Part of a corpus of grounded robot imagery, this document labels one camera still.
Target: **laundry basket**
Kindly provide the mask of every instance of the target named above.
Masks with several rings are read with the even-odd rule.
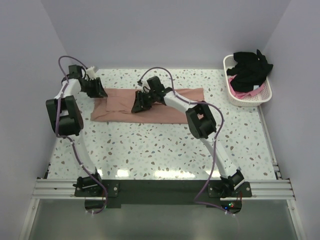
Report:
[[[268,102],[272,97],[272,91],[269,84],[268,77],[266,78],[264,82],[264,88],[261,92],[259,92],[255,96],[246,96],[243,99],[236,98],[232,95],[230,91],[230,86],[228,82],[228,78],[231,76],[227,75],[227,70],[232,69],[235,67],[237,62],[234,59],[234,55],[228,55],[223,59],[223,67],[224,67],[224,75],[225,75],[225,84],[228,89],[228,99],[231,104],[241,107],[256,107],[259,106],[262,103]]]

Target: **light purple wall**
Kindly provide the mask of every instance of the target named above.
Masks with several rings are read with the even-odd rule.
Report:
[[[42,0],[67,53],[90,65],[223,67],[263,49],[290,0]]]
[[[319,0],[292,0],[264,50],[274,68],[263,112],[309,240],[320,238],[319,10]]]
[[[1,0],[0,32],[0,239],[16,240],[54,144],[45,102],[66,52],[40,0]]]

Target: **terrazzo surface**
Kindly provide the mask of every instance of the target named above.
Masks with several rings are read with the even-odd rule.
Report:
[[[137,89],[145,69],[100,69],[105,88]],[[175,88],[204,88],[204,98],[222,111],[225,123],[218,141],[247,180],[276,179],[267,141],[256,107],[237,107],[227,98],[223,70],[170,69]],[[168,75],[152,70],[144,80],[158,76],[170,86]],[[76,97],[84,121],[84,141],[103,179],[185,179],[208,178],[212,158],[205,146],[190,134],[186,124],[141,124],[90,121],[94,100],[83,92]],[[211,109],[217,123],[221,118]],[[76,179],[70,143],[58,139],[50,158],[49,179]],[[213,178],[220,174],[215,166]]]

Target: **black clothing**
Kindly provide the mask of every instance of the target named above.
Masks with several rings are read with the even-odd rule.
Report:
[[[265,82],[268,73],[273,68],[267,59],[257,49],[253,52],[236,52],[233,54],[237,65],[226,71],[228,76],[235,76],[230,82],[233,90],[241,93],[247,93],[254,90],[255,85],[259,87]]]

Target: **pink towel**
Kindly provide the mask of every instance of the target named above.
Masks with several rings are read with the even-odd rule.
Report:
[[[260,93],[260,92],[264,89],[264,87],[265,87],[265,83],[262,83],[262,85],[261,85],[260,87],[258,87],[258,88],[255,89],[255,90],[249,91],[249,92],[239,92],[239,91],[235,91],[235,90],[232,88],[230,82],[231,82],[236,76],[237,76],[237,75],[234,75],[234,76],[229,77],[228,81],[229,81],[230,92],[231,92],[231,94],[232,94],[233,96],[235,96],[237,99],[243,99],[243,98],[245,98],[246,96],[249,96],[249,95],[250,95],[251,97],[253,97],[253,96],[257,95],[258,93]]]
[[[108,98],[96,98],[91,120],[96,122],[124,122],[142,124],[187,124],[186,114],[173,107],[154,103],[147,111],[131,113],[135,102],[136,89],[105,88]],[[182,96],[203,101],[204,89],[178,89]]]

